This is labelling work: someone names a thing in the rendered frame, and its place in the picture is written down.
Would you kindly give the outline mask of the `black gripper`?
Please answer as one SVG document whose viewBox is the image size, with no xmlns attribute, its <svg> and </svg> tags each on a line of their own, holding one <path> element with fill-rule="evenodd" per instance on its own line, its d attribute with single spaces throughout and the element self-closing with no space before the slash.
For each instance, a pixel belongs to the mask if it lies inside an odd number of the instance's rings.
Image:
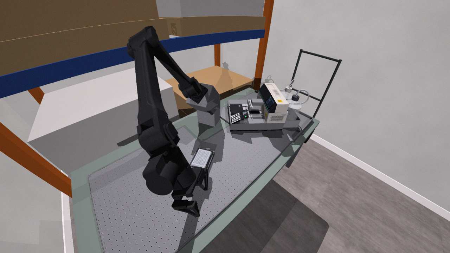
<svg viewBox="0 0 450 253">
<path fill-rule="evenodd" d="M 202 182 L 205 182 L 203 186 Z M 199 217 L 197 201 L 182 200 L 183 196 L 193 197 L 195 186 L 200 186 L 204 191 L 208 190 L 208 169 L 207 168 L 191 168 L 188 161 L 177 177 L 177 181 L 182 186 L 182 190 L 174 190 L 171 196 L 174 199 L 172 208 L 177 211 L 186 212 L 194 217 Z M 193 210 L 194 212 L 190 211 Z"/>
</svg>

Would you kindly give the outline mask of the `white multiwell plate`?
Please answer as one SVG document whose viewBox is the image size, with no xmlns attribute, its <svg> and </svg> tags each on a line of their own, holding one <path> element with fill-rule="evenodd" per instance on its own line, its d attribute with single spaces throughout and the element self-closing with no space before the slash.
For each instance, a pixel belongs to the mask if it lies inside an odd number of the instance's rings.
<svg viewBox="0 0 450 253">
<path fill-rule="evenodd" d="M 192 162 L 192 165 L 205 168 L 211 153 L 211 151 L 199 149 Z"/>
</svg>

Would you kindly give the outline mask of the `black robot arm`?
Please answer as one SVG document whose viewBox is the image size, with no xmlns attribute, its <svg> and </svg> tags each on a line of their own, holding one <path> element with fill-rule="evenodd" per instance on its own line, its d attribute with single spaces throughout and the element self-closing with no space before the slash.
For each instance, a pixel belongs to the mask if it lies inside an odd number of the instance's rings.
<svg viewBox="0 0 450 253">
<path fill-rule="evenodd" d="M 181 70 L 159 42 L 153 26 L 145 27 L 128 41 L 127 53 L 135 60 L 139 102 L 137 135 L 141 147 L 150 156 L 142 175 L 150 191 L 167 195 L 172 190 L 183 189 L 177 177 L 187 160 L 177 145 L 178 131 L 169 121 L 162 103 L 154 56 L 178 81 L 185 98 L 198 104 L 208 89 Z"/>
</svg>

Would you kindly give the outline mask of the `clear bottle with grey cap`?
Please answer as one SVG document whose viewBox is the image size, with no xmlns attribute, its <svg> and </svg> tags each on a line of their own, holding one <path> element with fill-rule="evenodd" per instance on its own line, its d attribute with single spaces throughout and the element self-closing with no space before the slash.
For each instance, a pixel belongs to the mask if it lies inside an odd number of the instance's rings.
<svg viewBox="0 0 450 253">
<path fill-rule="evenodd" d="M 288 86 L 285 88 L 285 92 L 281 92 L 282 93 L 282 95 L 286 98 L 286 100 L 291 100 L 291 98 L 292 98 L 292 94 L 291 94 L 291 90 L 292 90 L 292 88 L 290 87 L 290 88 L 288 88 Z"/>
</svg>

